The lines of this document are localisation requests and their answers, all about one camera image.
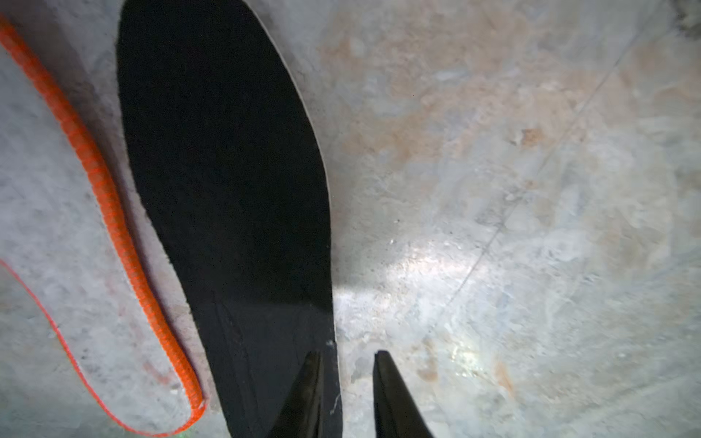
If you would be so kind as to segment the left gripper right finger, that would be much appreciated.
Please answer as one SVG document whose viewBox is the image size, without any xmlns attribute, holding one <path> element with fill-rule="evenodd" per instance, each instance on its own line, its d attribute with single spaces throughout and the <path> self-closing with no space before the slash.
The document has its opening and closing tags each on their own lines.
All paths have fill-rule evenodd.
<svg viewBox="0 0 701 438">
<path fill-rule="evenodd" d="M 372 370 L 377 438 L 433 437 L 387 350 L 378 350 Z"/>
</svg>

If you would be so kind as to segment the red patterned insole front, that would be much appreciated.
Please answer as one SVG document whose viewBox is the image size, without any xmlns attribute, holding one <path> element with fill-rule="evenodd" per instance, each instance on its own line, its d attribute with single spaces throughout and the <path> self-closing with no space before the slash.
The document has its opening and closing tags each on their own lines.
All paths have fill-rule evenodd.
<svg viewBox="0 0 701 438">
<path fill-rule="evenodd" d="M 1 265 L 34 300 L 97 405 L 123 429 L 180 434 L 206 411 L 100 148 L 1 23 Z"/>
</svg>

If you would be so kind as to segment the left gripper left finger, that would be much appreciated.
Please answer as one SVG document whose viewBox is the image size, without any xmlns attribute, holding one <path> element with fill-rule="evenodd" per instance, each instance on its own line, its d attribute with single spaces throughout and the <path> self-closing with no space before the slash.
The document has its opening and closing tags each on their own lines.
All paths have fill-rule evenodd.
<svg viewBox="0 0 701 438">
<path fill-rule="evenodd" d="M 311 351 L 299 370 L 268 438 L 317 438 L 323 429 L 324 362 Z"/>
</svg>

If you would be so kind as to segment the black insole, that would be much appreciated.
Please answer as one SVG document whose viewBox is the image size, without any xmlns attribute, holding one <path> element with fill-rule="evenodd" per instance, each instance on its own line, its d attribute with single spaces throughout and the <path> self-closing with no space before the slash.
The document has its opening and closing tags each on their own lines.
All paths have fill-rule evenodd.
<svg viewBox="0 0 701 438">
<path fill-rule="evenodd" d="M 128 1 L 117 79 L 133 179 L 229 433 L 267 435 L 317 351 L 323 434 L 341 436 L 326 173 L 266 29 L 243 1 Z"/>
</svg>

